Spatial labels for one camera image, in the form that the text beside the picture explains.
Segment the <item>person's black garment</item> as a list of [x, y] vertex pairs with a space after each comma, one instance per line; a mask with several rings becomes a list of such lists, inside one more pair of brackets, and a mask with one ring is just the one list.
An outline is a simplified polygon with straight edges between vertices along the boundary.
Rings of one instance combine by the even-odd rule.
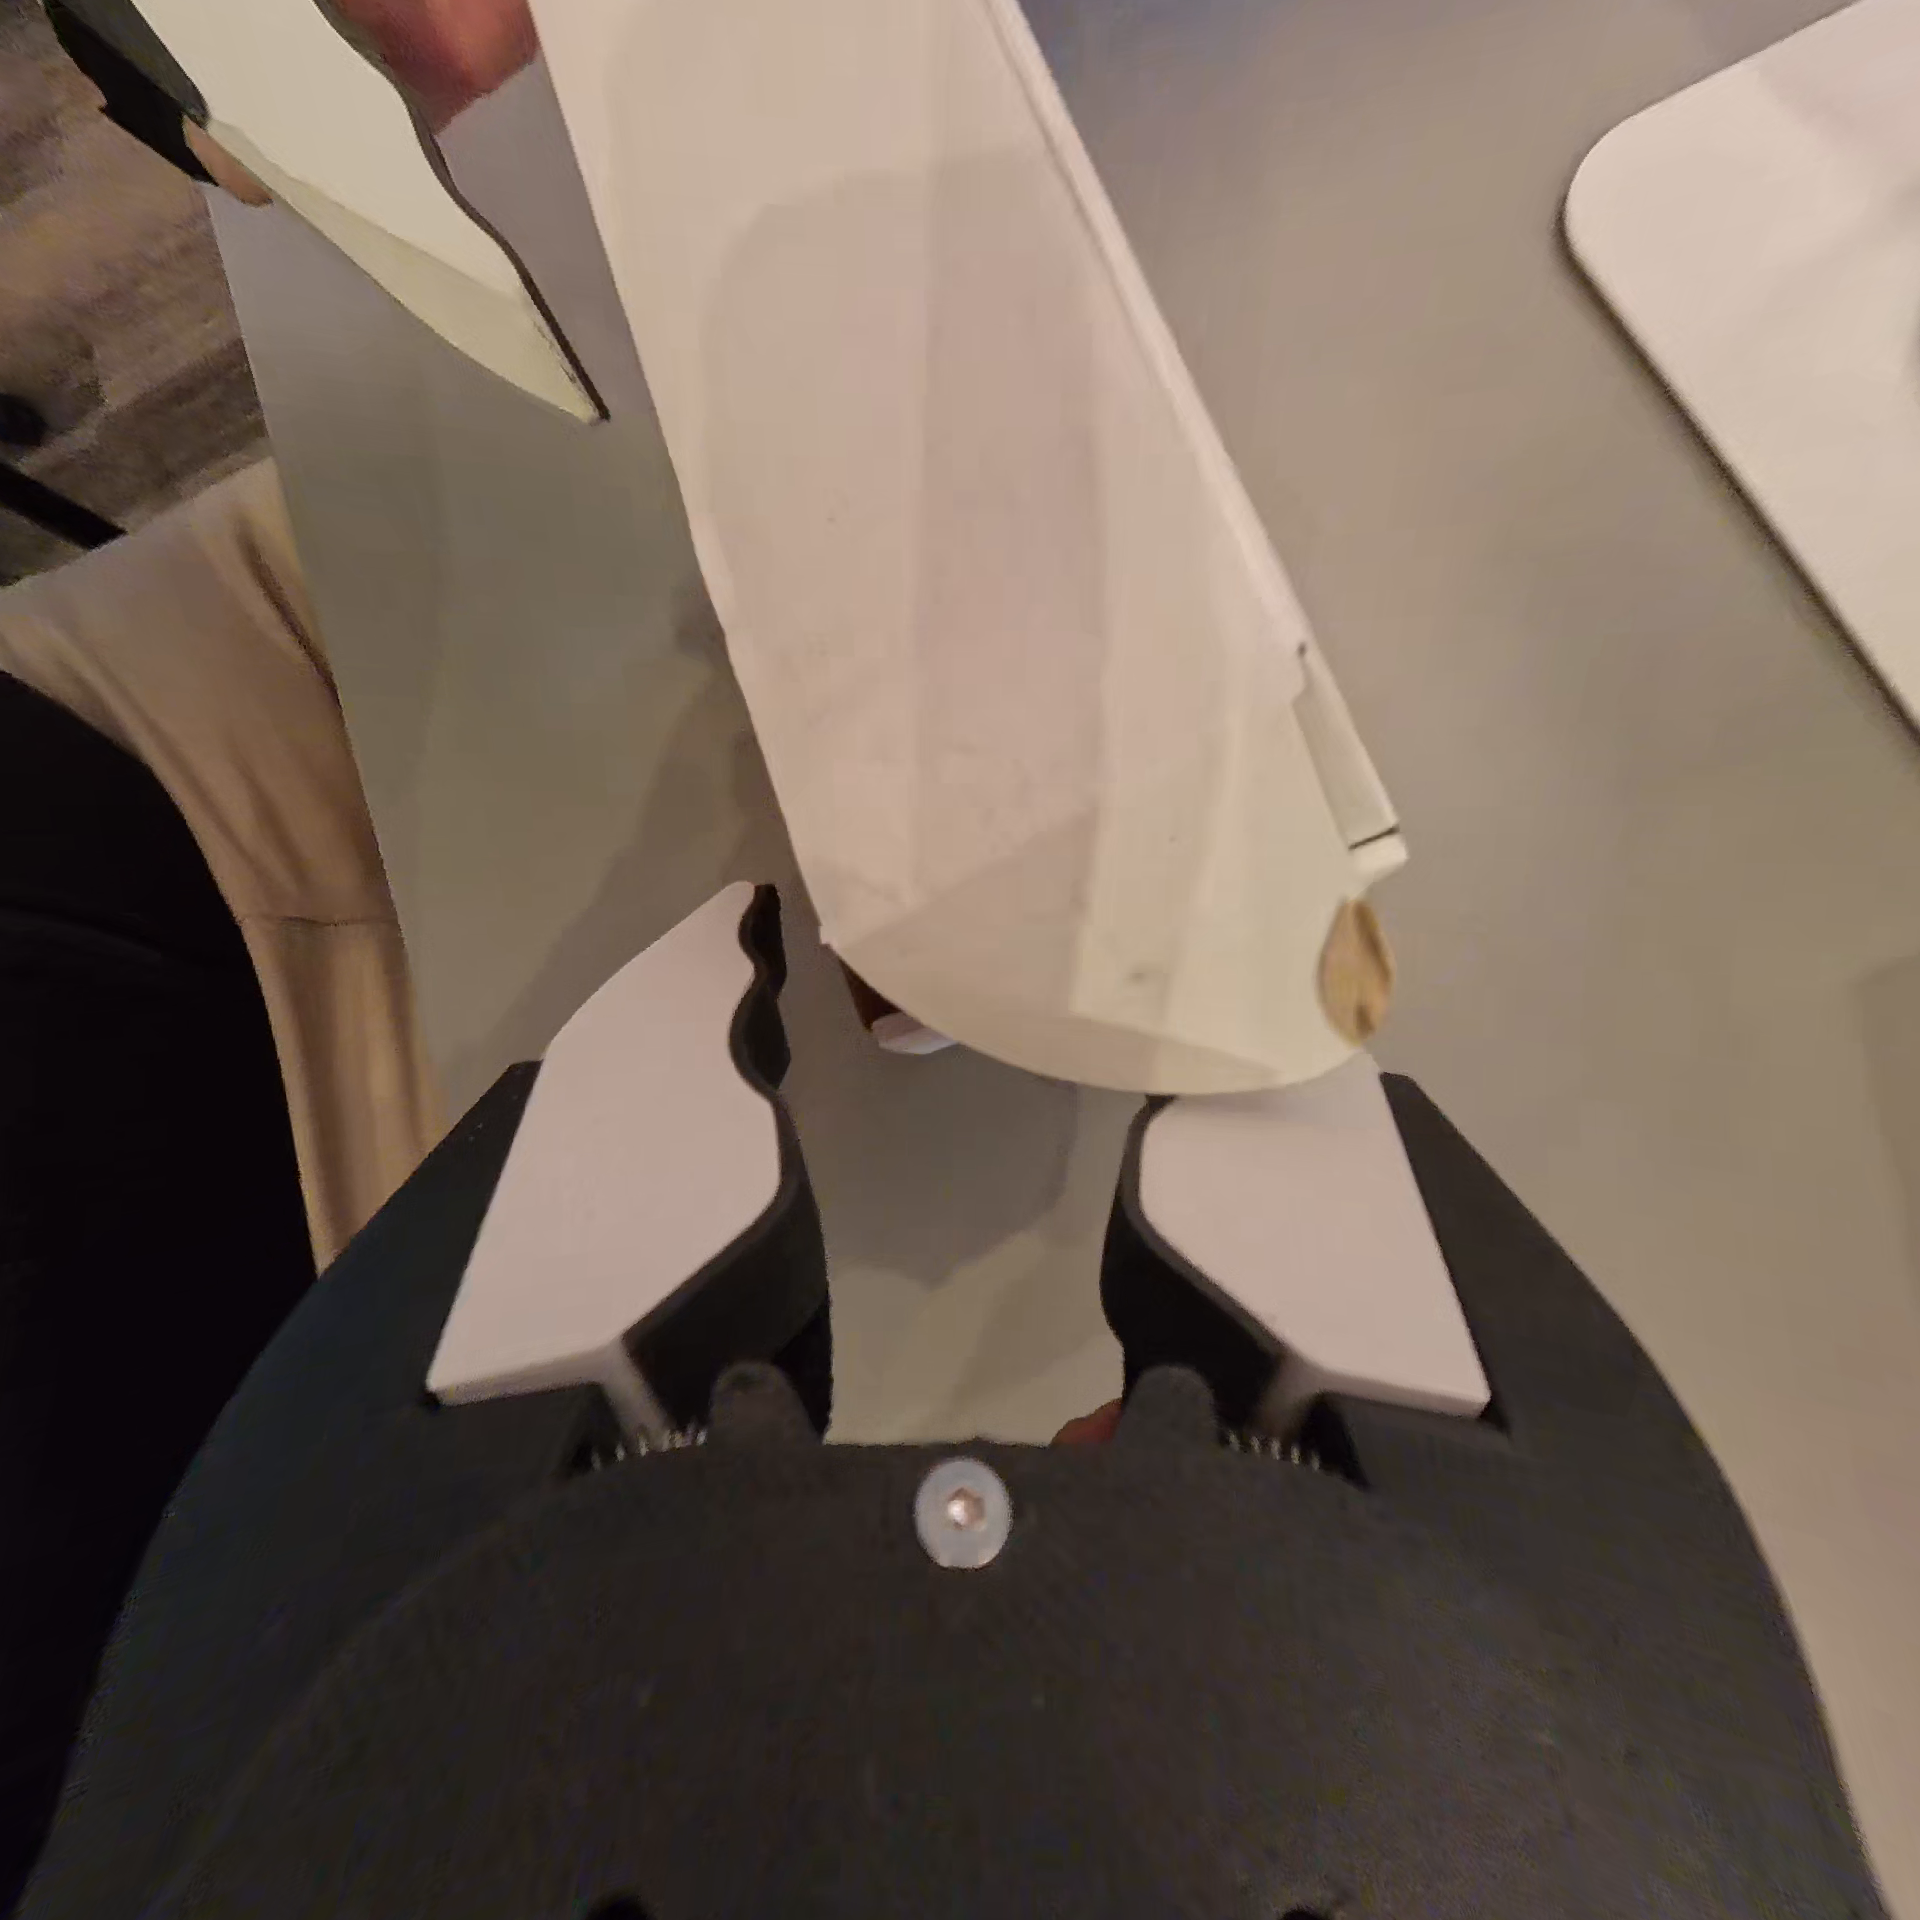
[[4, 1918], [163, 1509], [314, 1277], [205, 853], [142, 760], [4, 678]]

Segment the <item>black metal stand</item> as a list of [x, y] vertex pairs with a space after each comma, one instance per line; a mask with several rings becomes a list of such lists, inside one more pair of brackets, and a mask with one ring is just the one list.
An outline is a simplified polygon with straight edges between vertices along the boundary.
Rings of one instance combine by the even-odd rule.
[[4, 391], [4, 511], [77, 552], [96, 552], [119, 541], [127, 527], [84, 510], [16, 463], [16, 453], [38, 451], [47, 442], [47, 417], [31, 403]]

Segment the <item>person's left hand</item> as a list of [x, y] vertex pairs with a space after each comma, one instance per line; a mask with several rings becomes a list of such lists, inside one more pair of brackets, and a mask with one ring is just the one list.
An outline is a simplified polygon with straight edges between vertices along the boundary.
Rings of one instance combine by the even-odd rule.
[[507, 85], [540, 54], [527, 3], [340, 3], [388, 73], [443, 116]]

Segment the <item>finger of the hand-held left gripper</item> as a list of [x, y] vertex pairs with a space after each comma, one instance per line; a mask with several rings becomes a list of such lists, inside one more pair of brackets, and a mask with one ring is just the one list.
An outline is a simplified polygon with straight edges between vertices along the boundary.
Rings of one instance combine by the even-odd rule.
[[334, 3], [132, 3], [182, 80], [182, 137], [215, 185], [278, 203], [478, 368], [602, 422], [516, 249], [460, 195], [441, 143]]

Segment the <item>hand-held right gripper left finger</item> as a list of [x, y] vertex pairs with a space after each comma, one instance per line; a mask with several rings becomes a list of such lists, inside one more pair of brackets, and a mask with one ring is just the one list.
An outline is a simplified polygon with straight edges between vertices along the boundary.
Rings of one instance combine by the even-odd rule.
[[753, 1365], [829, 1433], [829, 1253], [782, 1101], [782, 980], [780, 895], [736, 880], [560, 1027], [424, 1377], [438, 1407], [591, 1390], [628, 1441], [663, 1443]]

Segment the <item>white stand base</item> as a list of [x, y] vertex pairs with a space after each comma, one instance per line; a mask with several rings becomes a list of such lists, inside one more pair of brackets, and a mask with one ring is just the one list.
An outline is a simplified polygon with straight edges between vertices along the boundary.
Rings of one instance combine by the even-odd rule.
[[1916, 721], [1916, 3], [1853, 3], [1622, 120], [1563, 237]]

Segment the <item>white cardboard box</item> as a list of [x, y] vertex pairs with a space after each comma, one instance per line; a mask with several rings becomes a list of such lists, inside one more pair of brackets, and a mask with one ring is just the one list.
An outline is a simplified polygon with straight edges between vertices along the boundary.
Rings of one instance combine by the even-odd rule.
[[1020, 3], [535, 3], [826, 948], [1003, 1065], [1340, 1068], [1399, 813]]

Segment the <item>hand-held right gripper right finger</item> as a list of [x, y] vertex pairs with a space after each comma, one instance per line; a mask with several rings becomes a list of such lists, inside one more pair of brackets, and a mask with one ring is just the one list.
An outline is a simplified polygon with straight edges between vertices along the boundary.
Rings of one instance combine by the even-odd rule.
[[1145, 1106], [1102, 1311], [1126, 1386], [1191, 1370], [1256, 1437], [1296, 1437], [1326, 1397], [1456, 1421], [1491, 1407], [1380, 1068]]

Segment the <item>person's beige trousers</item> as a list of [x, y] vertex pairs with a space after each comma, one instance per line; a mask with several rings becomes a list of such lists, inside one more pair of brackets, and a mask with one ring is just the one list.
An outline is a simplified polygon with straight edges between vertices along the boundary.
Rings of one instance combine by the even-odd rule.
[[142, 760], [205, 853], [327, 1267], [447, 1114], [276, 461], [4, 591], [4, 669]]

